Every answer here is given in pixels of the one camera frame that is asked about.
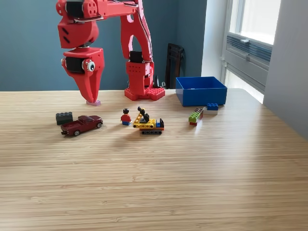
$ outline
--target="toy car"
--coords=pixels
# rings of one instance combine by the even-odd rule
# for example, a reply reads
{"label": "toy car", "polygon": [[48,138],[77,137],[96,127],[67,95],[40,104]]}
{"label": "toy car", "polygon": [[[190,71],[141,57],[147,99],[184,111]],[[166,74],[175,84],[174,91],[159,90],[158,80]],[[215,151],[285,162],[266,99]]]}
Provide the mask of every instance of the toy car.
{"label": "toy car", "polygon": [[80,133],[89,131],[94,128],[101,128],[103,120],[99,116],[86,116],[81,115],[78,120],[61,125],[62,135],[78,136]]}

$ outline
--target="lego crane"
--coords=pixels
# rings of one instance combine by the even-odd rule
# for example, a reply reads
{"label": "lego crane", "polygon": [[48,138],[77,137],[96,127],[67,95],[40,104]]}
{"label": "lego crane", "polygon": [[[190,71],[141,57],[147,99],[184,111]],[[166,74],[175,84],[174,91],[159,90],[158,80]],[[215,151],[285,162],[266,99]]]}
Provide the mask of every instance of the lego crane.
{"label": "lego crane", "polygon": [[162,131],[165,130],[165,124],[162,119],[150,119],[150,116],[145,113],[144,108],[138,107],[139,114],[134,120],[133,127],[139,128],[143,135],[155,135],[162,134]]}
{"label": "lego crane", "polygon": [[[71,76],[88,104],[98,105],[97,97],[104,69],[102,48],[90,47],[98,37],[96,21],[120,16],[121,44],[126,63],[129,87],[125,96],[131,100],[158,100],[165,90],[153,80],[154,62],[151,35],[146,23],[142,0],[58,0],[57,12],[62,16],[58,24],[61,48],[64,52],[62,66]],[[134,51],[133,37],[142,51]]]}

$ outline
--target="toy car wheel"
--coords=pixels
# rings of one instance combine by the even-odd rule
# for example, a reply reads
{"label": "toy car wheel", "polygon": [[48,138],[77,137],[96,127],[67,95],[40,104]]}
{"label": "toy car wheel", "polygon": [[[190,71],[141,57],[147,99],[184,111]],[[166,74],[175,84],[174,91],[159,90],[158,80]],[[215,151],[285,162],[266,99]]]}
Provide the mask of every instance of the toy car wheel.
{"label": "toy car wheel", "polygon": [[78,130],[74,132],[74,136],[79,136],[79,134],[80,134],[80,131]]}

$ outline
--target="blue lego brick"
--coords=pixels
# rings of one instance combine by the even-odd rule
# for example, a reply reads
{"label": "blue lego brick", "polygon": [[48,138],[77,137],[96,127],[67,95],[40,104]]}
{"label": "blue lego brick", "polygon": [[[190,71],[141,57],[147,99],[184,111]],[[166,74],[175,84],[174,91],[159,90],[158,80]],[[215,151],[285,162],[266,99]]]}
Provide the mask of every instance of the blue lego brick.
{"label": "blue lego brick", "polygon": [[176,93],[183,107],[226,103],[227,87],[215,77],[178,77]]}
{"label": "blue lego brick", "polygon": [[208,111],[218,111],[217,103],[208,103],[206,106]]}

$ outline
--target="robot eye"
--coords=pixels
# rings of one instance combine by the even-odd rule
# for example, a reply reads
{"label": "robot eye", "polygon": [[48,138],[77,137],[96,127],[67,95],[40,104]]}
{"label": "robot eye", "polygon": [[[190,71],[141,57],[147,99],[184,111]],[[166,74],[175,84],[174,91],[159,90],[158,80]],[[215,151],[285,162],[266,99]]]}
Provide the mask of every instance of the robot eye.
{"label": "robot eye", "polygon": [[88,63],[88,71],[94,71],[95,63],[93,61]]}

